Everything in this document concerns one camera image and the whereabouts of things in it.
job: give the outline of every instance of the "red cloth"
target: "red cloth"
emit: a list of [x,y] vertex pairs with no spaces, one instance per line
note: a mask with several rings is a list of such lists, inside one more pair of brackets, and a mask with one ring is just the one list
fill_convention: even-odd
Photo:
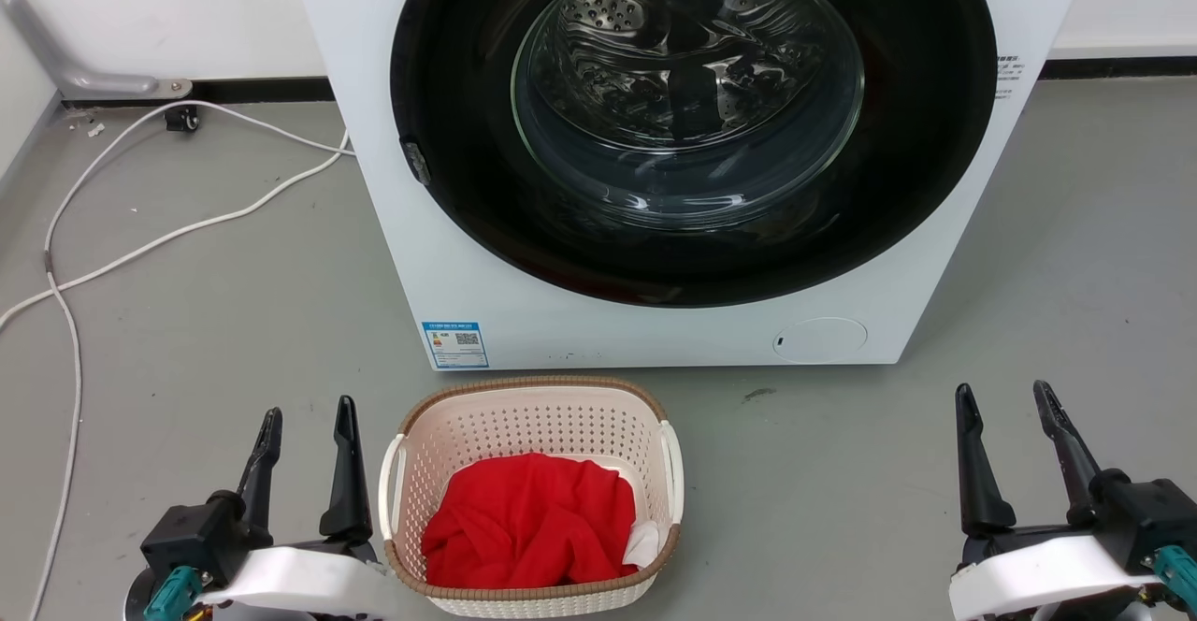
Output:
[[539,589],[636,572],[624,550],[632,487],[593,462],[529,453],[470,464],[449,480],[424,530],[427,583]]

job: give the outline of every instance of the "gray metal leg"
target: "gray metal leg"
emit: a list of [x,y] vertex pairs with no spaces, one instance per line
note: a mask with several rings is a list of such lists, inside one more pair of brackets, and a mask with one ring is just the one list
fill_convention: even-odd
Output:
[[0,7],[57,85],[63,101],[170,101],[192,92],[192,81],[187,79],[158,80],[152,75],[91,71],[55,41],[28,0],[0,0]]

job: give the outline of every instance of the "white cable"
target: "white cable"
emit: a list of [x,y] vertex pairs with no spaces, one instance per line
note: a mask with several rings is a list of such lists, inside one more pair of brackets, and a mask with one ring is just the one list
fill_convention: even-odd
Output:
[[[294,175],[294,177],[288,178],[288,181],[280,183],[280,185],[275,187],[274,190],[271,190],[269,194],[266,194],[265,196],[262,196],[262,199],[259,199],[256,203],[249,205],[248,208],[243,208],[243,211],[226,213],[226,215],[223,217],[213,217],[213,219],[201,220],[198,221],[198,224],[186,225],[186,227],[183,229],[175,230],[175,232],[163,235],[162,238],[157,238],[157,241],[147,243],[147,245],[141,246],[140,250],[134,250],[128,255],[123,255],[123,257],[115,260],[111,263],[108,263],[108,266],[99,268],[99,270],[90,272],[85,276],[79,276],[79,279],[77,280],[68,281],[68,284],[57,285],[57,282],[54,279],[54,262],[50,254],[50,245],[54,238],[54,229],[56,227],[59,219],[61,219],[62,213],[66,211],[67,205],[71,203],[71,200],[75,195],[75,191],[79,189],[79,187],[83,185],[84,182],[86,182],[86,178],[93,171],[96,165],[98,165],[99,162],[102,162],[104,157],[107,157],[108,153],[116,147],[116,144],[120,144],[121,139],[124,139],[124,136],[129,134],[129,132],[135,130],[136,127],[142,126],[142,123],[145,123],[151,117],[154,117],[154,115],[162,114],[164,112],[164,110],[174,109],[174,106],[178,105],[205,105],[208,106],[208,109],[219,110],[219,112],[230,114],[232,115],[232,117],[239,117],[242,120],[245,120],[245,122],[253,122],[254,126],[265,127],[267,128],[267,130],[277,132],[277,134],[287,136],[287,139],[293,139],[296,140],[296,142],[308,144],[311,147],[323,148],[323,151],[326,152],[333,152],[333,157],[329,157],[328,160],[323,162],[323,164],[316,165],[312,169],[306,170],[306,172],[297,173]],[[18,311],[28,309],[28,306],[36,304],[36,302],[42,302],[45,300],[47,298],[55,297],[56,300],[59,302],[60,308],[62,309],[62,313],[67,318],[67,325],[71,328],[71,343],[74,351],[74,378],[75,378],[74,416],[72,418],[71,421],[71,440],[68,443],[68,449],[67,449],[66,470],[62,477],[62,493],[60,494],[59,499],[59,512],[57,517],[54,520],[54,530],[50,534],[50,544],[45,553],[45,564],[42,567],[42,578],[38,580],[37,592],[34,596],[34,604],[29,613],[30,621],[36,621],[37,615],[41,611],[42,602],[43,598],[45,597],[45,589],[50,580],[50,571],[54,567],[54,556],[57,553],[59,538],[62,535],[62,522],[66,518],[67,501],[71,494],[71,481],[74,475],[75,451],[78,450],[78,442],[79,442],[79,425],[81,424],[80,415],[83,413],[83,355],[79,349],[79,330],[78,327],[75,325],[74,316],[71,313],[71,309],[67,305],[66,299],[62,297],[63,290],[77,287],[77,285],[81,285],[84,284],[84,281],[95,280],[96,276],[104,275],[104,273],[111,272],[113,268],[119,268],[123,263],[128,263],[132,260],[140,257],[140,255],[145,255],[146,251],[154,250],[156,246],[162,246],[164,245],[164,243],[178,238],[180,235],[192,233],[193,230],[205,229],[207,227],[207,225],[221,224],[221,221],[226,220],[239,219],[239,217],[244,217],[248,215],[248,213],[256,212],[257,208],[261,208],[262,205],[268,203],[271,199],[274,199],[275,195],[281,194],[282,190],[287,190],[288,187],[293,187],[294,183],[303,182],[304,178],[311,177],[311,175],[314,173],[320,173],[322,172],[322,170],[329,169],[329,166],[335,164],[335,162],[338,162],[339,158],[341,158],[341,156],[354,156],[353,152],[346,148],[348,140],[350,140],[350,132],[346,130],[345,135],[341,136],[341,145],[339,145],[339,147],[329,147],[329,145],[312,142],[312,140],[310,139],[303,139],[303,136],[292,135],[290,134],[290,132],[281,130],[281,128],[279,127],[269,126],[269,123],[261,122],[257,118],[247,117],[247,115],[244,114],[237,114],[235,112],[235,110],[226,109],[225,106],[221,105],[209,104],[209,102],[203,102],[203,101],[172,102],[172,104],[170,105],[162,105],[158,106],[158,109],[151,110],[150,114],[145,114],[144,117],[138,118],[136,122],[133,122],[133,126],[124,128],[124,130],[121,132],[121,134],[117,135],[116,139],[113,139],[113,142],[109,144],[108,147],[104,148],[104,151],[101,152],[99,156],[96,157],[96,159],[91,162],[90,165],[87,165],[87,169],[84,170],[84,173],[80,175],[79,181],[74,183],[74,185],[71,188],[69,191],[67,191],[66,197],[62,200],[62,203],[59,205],[57,211],[54,213],[54,219],[50,220],[50,225],[45,232],[44,266],[45,266],[45,279],[49,282],[50,288],[47,290],[47,292],[38,293],[37,297],[26,298],[25,302],[22,302],[17,306],[12,306],[11,310],[5,311],[5,315],[0,317],[0,330],[2,330],[5,323],[7,323],[8,319],[13,317],[13,315],[17,315]]]

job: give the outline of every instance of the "gray floor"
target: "gray floor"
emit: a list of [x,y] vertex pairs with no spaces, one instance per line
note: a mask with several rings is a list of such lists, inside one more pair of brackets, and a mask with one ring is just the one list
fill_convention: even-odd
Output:
[[[245,112],[335,142],[334,105]],[[0,199],[0,306],[45,281],[47,220],[136,117],[59,120]],[[1055,383],[1099,463],[1197,494],[1197,80],[1043,84],[897,366],[616,371],[681,438],[685,538],[621,619],[948,619],[961,535],[953,388],[973,383],[1023,523],[1067,506],[1031,398]],[[61,279],[248,205],[321,152],[211,115],[147,130],[78,195]],[[334,398],[363,413],[367,473],[424,395],[426,365],[351,160],[256,215],[181,238],[67,297],[84,345],[74,494],[45,620],[115,617],[138,544],[171,504],[236,485],[259,418],[286,413],[272,528],[316,535]],[[67,330],[50,302],[0,331],[0,617],[22,619],[54,519],[69,425]],[[766,396],[745,395],[768,388]],[[406,619],[445,615],[415,595]],[[604,617],[614,619],[616,614]]]

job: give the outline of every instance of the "white plastic basket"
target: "white plastic basket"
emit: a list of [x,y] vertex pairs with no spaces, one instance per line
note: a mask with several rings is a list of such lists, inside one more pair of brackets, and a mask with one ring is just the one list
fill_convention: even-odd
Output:
[[[632,485],[637,520],[652,520],[663,547],[630,577],[547,589],[432,586],[420,537],[454,471],[492,456],[542,452],[590,459]],[[546,619],[615,609],[645,595],[680,536],[685,476],[666,413],[642,388],[608,378],[492,379],[429,396],[387,449],[378,519],[399,579],[461,616]]]

